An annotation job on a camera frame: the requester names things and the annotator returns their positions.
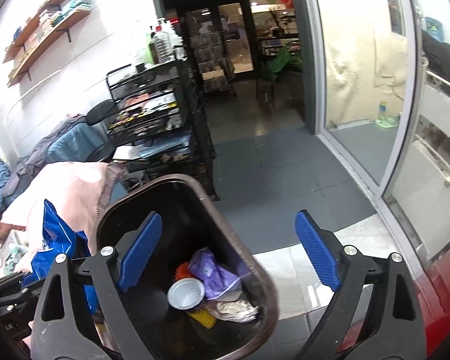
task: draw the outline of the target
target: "bolt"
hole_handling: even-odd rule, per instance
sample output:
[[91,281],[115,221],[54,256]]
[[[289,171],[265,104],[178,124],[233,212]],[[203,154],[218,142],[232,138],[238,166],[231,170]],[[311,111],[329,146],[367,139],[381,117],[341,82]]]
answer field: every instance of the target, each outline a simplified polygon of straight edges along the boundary
[[112,253],[113,253],[113,246],[104,246],[100,250],[100,254],[105,257],[110,256]]
[[67,255],[65,253],[57,254],[55,257],[55,261],[59,264],[62,263],[63,261],[65,261],[66,259],[67,259]]
[[343,248],[343,251],[345,254],[348,254],[349,256],[355,256],[356,255],[356,247],[352,245],[347,245]]
[[403,257],[400,253],[392,253],[391,259],[394,260],[396,263],[400,263],[403,260]]

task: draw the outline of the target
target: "purple wrapper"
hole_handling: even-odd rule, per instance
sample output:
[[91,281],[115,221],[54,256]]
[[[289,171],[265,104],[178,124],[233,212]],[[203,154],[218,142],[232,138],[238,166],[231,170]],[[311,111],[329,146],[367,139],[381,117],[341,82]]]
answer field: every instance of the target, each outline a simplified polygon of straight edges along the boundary
[[214,254],[207,247],[193,254],[188,269],[203,281],[205,297],[208,300],[222,297],[228,291],[238,292],[236,297],[241,293],[240,277],[219,266]]

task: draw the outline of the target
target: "white plastic cup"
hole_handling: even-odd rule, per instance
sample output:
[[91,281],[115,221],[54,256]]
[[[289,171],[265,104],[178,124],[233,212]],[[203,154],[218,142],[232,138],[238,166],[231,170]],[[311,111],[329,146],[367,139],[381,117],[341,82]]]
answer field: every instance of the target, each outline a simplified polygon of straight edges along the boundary
[[177,310],[196,311],[205,304],[205,286],[192,277],[178,280],[169,288],[167,299]]

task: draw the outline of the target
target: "brown trash can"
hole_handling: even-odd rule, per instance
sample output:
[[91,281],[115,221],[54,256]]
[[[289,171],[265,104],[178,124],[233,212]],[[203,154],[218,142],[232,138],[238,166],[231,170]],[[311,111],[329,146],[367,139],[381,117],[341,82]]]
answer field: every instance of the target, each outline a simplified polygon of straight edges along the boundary
[[[188,175],[158,178],[110,206],[97,226],[97,243],[114,246],[136,230],[150,211],[162,217],[162,236],[139,283],[122,295],[138,335],[152,356],[164,360],[242,359],[263,345],[278,319],[277,293],[200,183]],[[242,279],[257,318],[248,323],[217,321],[206,329],[168,305],[175,269],[209,247],[217,261]]]

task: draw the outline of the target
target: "wooden shelf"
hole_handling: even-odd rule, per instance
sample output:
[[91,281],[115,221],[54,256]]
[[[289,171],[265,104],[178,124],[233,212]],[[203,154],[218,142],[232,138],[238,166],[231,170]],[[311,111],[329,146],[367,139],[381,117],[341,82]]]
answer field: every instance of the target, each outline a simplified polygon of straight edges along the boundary
[[80,11],[76,9],[68,14],[65,19],[60,21],[60,23],[53,28],[51,33],[43,37],[38,46],[34,50],[32,50],[29,55],[27,55],[27,57],[17,68],[17,71],[15,72],[13,79],[8,84],[8,87],[11,87],[22,81],[23,75],[28,71],[28,69],[30,69],[30,67],[37,61],[37,59],[39,59],[39,57],[45,52],[45,50],[53,44],[53,42],[55,42],[60,36],[63,35],[63,32],[69,30],[80,20],[90,14],[90,11]]
[[30,38],[30,36],[34,33],[35,29],[40,24],[40,14],[43,12],[43,10],[53,5],[60,5],[64,1],[65,0],[46,0],[42,4],[42,6],[38,9],[35,16],[31,18],[31,20],[27,23],[27,25],[24,28],[22,28],[22,32],[20,33],[18,38],[15,39],[13,43],[10,45],[10,48],[7,50],[5,54],[5,58],[3,58],[3,63],[12,61],[12,59],[14,59],[17,56],[18,51],[25,44],[28,38]]

